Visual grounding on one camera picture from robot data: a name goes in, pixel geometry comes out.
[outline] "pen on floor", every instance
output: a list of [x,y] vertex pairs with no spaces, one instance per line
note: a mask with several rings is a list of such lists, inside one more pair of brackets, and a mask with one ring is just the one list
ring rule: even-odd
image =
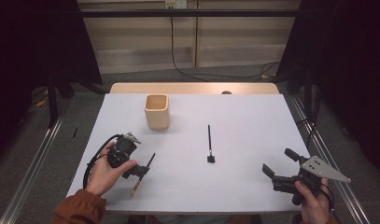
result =
[[[152,160],[154,160],[154,157],[155,157],[155,152],[154,152],[154,154],[152,155],[152,157],[151,157],[151,159],[149,160],[149,162],[147,163],[147,166],[146,166],[147,168],[151,165],[151,162],[152,162]],[[136,193],[137,188],[139,187],[140,182],[141,182],[141,180],[143,179],[143,177],[144,177],[144,176],[140,177],[140,178],[137,180],[136,184],[134,185],[134,188],[133,188],[132,191],[131,191],[131,195],[134,195],[134,194]]]
[[207,162],[215,163],[216,162],[215,157],[212,155],[212,139],[210,136],[210,124],[207,125],[207,131],[209,134],[209,152],[210,152],[210,156],[207,157]]

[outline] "gray carpet floor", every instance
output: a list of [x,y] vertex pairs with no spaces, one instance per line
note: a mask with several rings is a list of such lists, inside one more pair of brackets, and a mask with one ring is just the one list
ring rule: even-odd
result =
[[[183,69],[188,73],[208,74],[198,75],[197,78],[184,76],[176,70],[110,74],[103,75],[104,85],[97,86],[109,90],[111,85],[116,82],[268,81],[268,77],[261,80],[259,77],[255,77],[261,69],[260,65]],[[276,67],[273,67],[266,74],[273,74],[275,69]],[[50,223],[53,207],[65,197],[76,173],[77,165],[88,143],[104,96],[97,95],[78,84],[72,84],[72,86],[76,92],[72,99],[62,99],[58,96],[60,108],[68,105],[67,113],[63,117],[62,125],[48,154],[42,161],[42,168],[36,174],[35,182],[30,186],[30,193],[16,216],[16,223]],[[285,95],[294,119],[301,120],[290,100],[292,95],[287,93],[286,83],[279,83],[277,87]],[[303,92],[301,91],[298,96],[303,97]],[[48,103],[41,107],[32,105],[26,113],[23,123],[13,134],[7,153],[0,160],[0,218],[25,177],[26,171],[46,135],[48,124]],[[370,223],[380,224],[380,174],[364,158],[356,140],[343,133],[343,127],[328,102],[322,99],[317,130],[322,135],[341,171],[352,179],[350,186],[363,206]],[[299,130],[306,141],[308,132],[300,126]],[[309,150],[311,154],[316,153],[312,144],[310,144]],[[340,223],[354,223],[352,215],[345,207],[336,187],[331,184],[331,188],[336,197],[334,212],[336,218]],[[160,217],[160,220],[163,223],[223,223],[228,216]],[[292,216],[293,214],[262,214],[261,218],[265,224],[279,224],[290,223]],[[102,223],[126,223],[126,217],[107,214]]]

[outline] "person's left hand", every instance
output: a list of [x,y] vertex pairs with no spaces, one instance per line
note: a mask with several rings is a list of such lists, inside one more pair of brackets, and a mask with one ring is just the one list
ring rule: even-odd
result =
[[137,164],[137,161],[128,160],[117,168],[112,168],[107,161],[107,150],[115,145],[114,142],[108,143],[101,151],[96,163],[93,165],[91,175],[88,180],[86,191],[97,196],[102,196],[108,192],[118,178],[126,171],[130,170]]

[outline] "beige square container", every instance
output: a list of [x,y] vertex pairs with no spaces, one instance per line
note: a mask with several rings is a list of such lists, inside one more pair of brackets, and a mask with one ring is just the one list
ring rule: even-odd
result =
[[147,124],[150,129],[166,129],[169,127],[170,114],[167,95],[148,95],[144,111],[146,112]]

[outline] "power cord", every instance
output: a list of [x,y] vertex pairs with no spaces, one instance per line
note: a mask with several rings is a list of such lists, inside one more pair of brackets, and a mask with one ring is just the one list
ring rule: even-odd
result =
[[273,63],[266,63],[262,66],[261,71],[256,74],[256,75],[251,75],[251,76],[245,76],[245,77],[237,77],[237,76],[229,76],[229,75],[219,75],[219,74],[208,74],[208,73],[186,73],[178,69],[176,66],[176,61],[175,61],[175,54],[174,54],[174,35],[173,35],[173,17],[170,18],[170,24],[171,24],[171,52],[172,52],[172,61],[173,65],[178,73],[183,75],[184,77],[191,77],[195,78],[204,82],[208,82],[208,80],[200,78],[200,77],[195,77],[195,76],[209,76],[209,77],[232,77],[232,78],[251,78],[251,77],[257,77],[256,80],[253,82],[257,82],[262,78],[262,75],[264,75],[267,71],[269,71],[271,68],[273,68],[276,64],[280,64],[280,62],[273,62]]

